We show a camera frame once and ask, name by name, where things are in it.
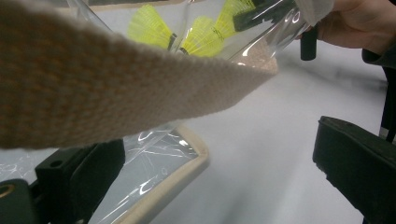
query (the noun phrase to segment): white table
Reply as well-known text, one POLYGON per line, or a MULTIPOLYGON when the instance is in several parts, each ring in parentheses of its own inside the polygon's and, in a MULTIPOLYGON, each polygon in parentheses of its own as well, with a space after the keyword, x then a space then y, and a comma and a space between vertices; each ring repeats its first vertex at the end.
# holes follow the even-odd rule
POLYGON ((357 49, 319 43, 312 62, 299 50, 295 41, 279 53, 279 74, 235 107, 186 123, 211 163, 153 223, 362 222, 312 153, 320 116, 378 134, 385 76, 357 49))

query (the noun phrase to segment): shuttlecock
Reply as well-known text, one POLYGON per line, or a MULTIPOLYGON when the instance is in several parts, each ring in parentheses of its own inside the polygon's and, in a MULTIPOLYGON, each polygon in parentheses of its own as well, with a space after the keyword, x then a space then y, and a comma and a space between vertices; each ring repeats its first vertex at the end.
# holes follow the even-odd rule
POLYGON ((255 5, 251 0, 225 0, 216 20, 215 28, 221 32, 224 38, 235 35, 233 17, 254 8, 255 5))
POLYGON ((196 18, 180 50, 200 57, 213 57, 220 53, 224 38, 214 25, 213 20, 208 17, 196 18))
POLYGON ((176 39, 176 35, 151 5, 142 6, 132 16, 127 35, 136 42, 163 49, 170 49, 176 39))

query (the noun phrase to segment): beige fabric strap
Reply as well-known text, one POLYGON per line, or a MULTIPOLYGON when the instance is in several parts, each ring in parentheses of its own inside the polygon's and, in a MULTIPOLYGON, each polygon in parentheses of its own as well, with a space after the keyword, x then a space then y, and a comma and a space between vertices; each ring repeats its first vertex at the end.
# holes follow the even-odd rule
POLYGON ((235 105, 276 73, 169 53, 0 1, 0 147, 70 147, 235 105))

